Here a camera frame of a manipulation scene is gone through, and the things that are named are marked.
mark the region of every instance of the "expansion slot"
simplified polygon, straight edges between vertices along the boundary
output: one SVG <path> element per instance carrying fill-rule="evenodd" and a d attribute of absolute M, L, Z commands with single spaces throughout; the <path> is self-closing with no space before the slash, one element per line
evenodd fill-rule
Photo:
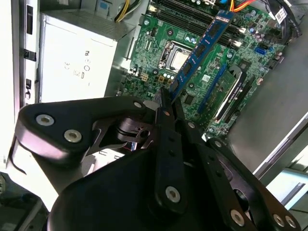
<path fill-rule="evenodd" d="M 174 101 L 184 89 L 188 81 L 192 78 L 197 68 L 212 51 L 222 34 L 226 31 L 234 18 L 234 13 L 220 10 L 213 22 L 201 37 L 199 43 L 186 59 L 183 66 L 178 71 L 175 81 L 171 84 L 169 92 Z"/>
<path fill-rule="evenodd" d="M 229 71 L 230 71 L 230 73 L 232 73 L 236 77 L 237 80 L 236 80 L 235 84 L 233 85 L 230 93 L 228 94 L 228 96 L 226 97 L 224 102 L 221 104 L 221 106 L 219 107 L 219 109 L 218 109 L 218 111 L 215 115 L 215 119 L 217 121 L 220 121 L 222 116 L 226 113 L 227 109 L 229 108 L 229 106 L 231 105 L 233 100 L 235 99 L 235 96 L 237 95 L 237 93 L 242 88 L 242 86 L 243 86 L 243 84 L 246 80 L 246 77 L 247 77 L 246 73 L 242 72 L 242 70 L 236 65 L 231 66 Z"/>
<path fill-rule="evenodd" d="M 211 16 L 210 14 L 207 14 L 203 11 L 195 9 L 191 6 L 188 6 L 176 0 L 163 0 L 161 1 L 161 5 L 173 11 L 191 17 L 201 23 L 206 24 L 207 26 L 209 26 L 212 20 L 214 19 L 214 16 Z M 240 36 L 242 31 L 243 31 L 242 28 L 239 28 L 235 25 L 230 25 L 227 28 L 226 33 L 229 33 L 229 35 L 232 36 L 233 39 L 236 39 Z"/>
<path fill-rule="evenodd" d="M 224 117 L 224 122 L 229 123 L 232 116 L 234 115 L 235 111 L 238 109 L 239 105 L 244 100 L 247 93 L 250 91 L 253 83 L 255 81 L 255 78 L 251 78 L 244 86 L 243 91 L 238 95 L 237 100 L 233 103 L 233 105 L 230 107 L 229 111 L 226 113 L 226 116 Z"/>
<path fill-rule="evenodd" d="M 202 36 L 204 31 L 208 28 L 207 26 L 201 26 L 196 23 L 187 22 L 185 19 L 174 16 L 169 14 L 165 11 L 160 11 L 160 13 L 156 16 L 159 20 L 162 20 L 166 23 L 169 23 L 171 25 L 177 26 L 183 30 L 189 31 L 191 33 L 194 33 L 198 36 Z M 219 40 L 218 44 L 223 45 L 225 47 L 236 49 L 236 42 L 230 38 L 228 38 L 227 35 L 222 35 Z"/>
<path fill-rule="evenodd" d="M 227 67 L 227 64 L 224 64 L 224 65 L 221 67 L 221 69 L 219 70 L 219 72 L 218 72 L 217 75 L 215 76 L 215 78 L 214 78 L 214 80 L 213 80 L 211 86 L 208 88 L 208 90 L 207 90 L 207 92 L 206 92 L 206 94 L 205 94 L 205 96 L 204 96 L 204 98 L 203 98 L 203 100 L 202 100 L 202 102 L 201 102 L 201 104 L 200 104 L 198 110 L 197 110 L 197 112 L 198 112 L 199 114 L 201 114 L 201 113 L 203 112 L 203 110 L 204 110 L 204 108 L 205 108 L 205 105 L 206 105 L 208 99 L 209 99 L 210 96 L 211 96 L 212 91 L 214 90 L 216 84 L 218 83 L 218 81 L 219 81 L 220 78 L 222 77 L 223 73 L 225 72 L 226 67 Z"/>

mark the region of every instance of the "pcie slot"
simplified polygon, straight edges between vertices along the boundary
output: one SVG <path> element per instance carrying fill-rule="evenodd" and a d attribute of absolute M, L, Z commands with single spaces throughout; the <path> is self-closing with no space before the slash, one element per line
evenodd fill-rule
<path fill-rule="evenodd" d="M 244 100 L 247 93 L 250 91 L 253 83 L 255 81 L 255 78 L 251 78 L 243 88 L 243 91 L 238 95 L 237 100 L 233 103 L 233 105 L 230 107 L 229 111 L 226 113 L 226 116 L 224 117 L 224 122 L 229 123 L 233 114 L 235 113 L 236 109 L 239 107 L 239 105 Z"/>
<path fill-rule="evenodd" d="M 176 17 L 172 14 L 169 14 L 165 11 L 160 11 L 159 14 L 156 15 L 157 19 L 162 20 L 166 23 L 169 23 L 171 25 L 177 26 L 183 30 L 187 30 L 191 33 L 194 33 L 198 36 L 202 36 L 203 33 L 206 31 L 207 27 L 205 26 L 201 26 L 195 23 L 189 23 L 187 21 L 185 21 L 182 18 Z M 229 39 L 228 36 L 226 35 L 222 35 L 219 40 L 218 40 L 218 44 L 231 48 L 231 49 L 236 49 L 236 47 L 233 46 L 232 44 L 233 40 Z"/>
<path fill-rule="evenodd" d="M 184 3 L 178 2 L 176 0 L 164 0 L 161 2 L 161 4 L 165 7 L 168 7 L 171 10 L 177 11 L 186 16 L 190 16 L 195 20 L 205 23 L 207 24 L 207 26 L 211 24 L 214 18 L 210 14 L 197 10 L 191 6 L 185 5 Z M 231 34 L 234 38 L 237 38 L 240 35 L 240 28 L 235 25 L 230 25 L 227 28 L 226 32 Z"/>
<path fill-rule="evenodd" d="M 226 97 L 224 102 L 220 105 L 220 107 L 219 107 L 219 109 L 218 109 L 218 111 L 215 115 L 215 119 L 217 121 L 220 121 L 220 119 L 226 113 L 226 111 L 229 108 L 229 106 L 231 105 L 231 103 L 235 100 L 235 96 L 237 95 L 237 93 L 242 88 L 244 81 L 246 80 L 246 77 L 247 77 L 247 74 L 242 72 L 242 70 L 236 65 L 232 65 L 230 67 L 229 71 L 230 71 L 230 73 L 232 73 L 236 77 L 237 81 L 233 85 L 230 93 L 228 94 L 228 96 Z"/>

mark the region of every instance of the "black plastic part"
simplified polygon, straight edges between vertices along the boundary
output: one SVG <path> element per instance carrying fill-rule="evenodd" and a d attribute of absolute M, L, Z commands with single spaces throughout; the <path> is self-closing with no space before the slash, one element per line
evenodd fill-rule
<path fill-rule="evenodd" d="M 37 61 L 37 53 L 32 52 L 32 51 L 28 51 L 27 49 L 24 49 L 24 58 L 31 60 L 33 62 L 36 62 Z"/>
<path fill-rule="evenodd" d="M 26 33 L 32 35 L 33 33 L 33 7 L 27 5 L 26 8 L 27 20 L 26 20 Z"/>
<path fill-rule="evenodd" d="M 77 165 L 86 154 L 90 154 L 88 150 L 95 138 L 92 131 L 94 123 L 105 119 L 109 121 L 105 122 L 105 126 L 109 127 L 128 115 L 143 117 L 146 112 L 147 108 L 143 103 L 130 96 L 32 104 L 19 112 L 15 135 L 22 146 L 35 154 L 62 166 Z M 36 117 L 41 114 L 50 115 L 54 124 L 38 124 Z M 71 143 L 64 138 L 64 132 L 69 129 L 81 133 L 80 142 Z"/>
<path fill-rule="evenodd" d="M 267 188 L 240 162 L 238 158 L 223 144 L 212 138 L 206 142 L 207 146 L 218 153 L 218 159 L 229 169 L 233 178 L 231 187 L 240 190 L 249 203 L 249 213 L 258 230 L 262 231 L 299 231 L 300 226 L 291 213 L 267 190 Z M 273 218 L 277 214 L 284 221 L 284 227 L 279 226 Z M 292 228 L 285 216 L 295 221 L 297 228 Z"/>

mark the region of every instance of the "blue sata port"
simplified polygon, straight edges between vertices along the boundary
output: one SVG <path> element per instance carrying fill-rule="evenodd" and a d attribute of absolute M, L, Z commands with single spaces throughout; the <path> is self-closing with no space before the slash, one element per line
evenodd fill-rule
<path fill-rule="evenodd" d="M 256 47 L 255 52 L 258 54 L 266 55 L 266 50 L 261 47 Z"/>

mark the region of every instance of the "orange wire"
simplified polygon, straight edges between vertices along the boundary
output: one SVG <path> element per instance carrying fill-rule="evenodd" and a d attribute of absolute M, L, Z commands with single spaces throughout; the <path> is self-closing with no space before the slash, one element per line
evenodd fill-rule
<path fill-rule="evenodd" d="M 243 2 L 242 4 L 240 4 L 237 8 L 234 9 L 234 0 L 232 0 L 231 2 L 231 7 L 230 7 L 230 11 L 232 12 L 239 12 L 240 10 L 244 9 L 246 6 L 248 6 L 250 3 L 254 2 L 255 0 L 248 0 L 246 2 Z"/>

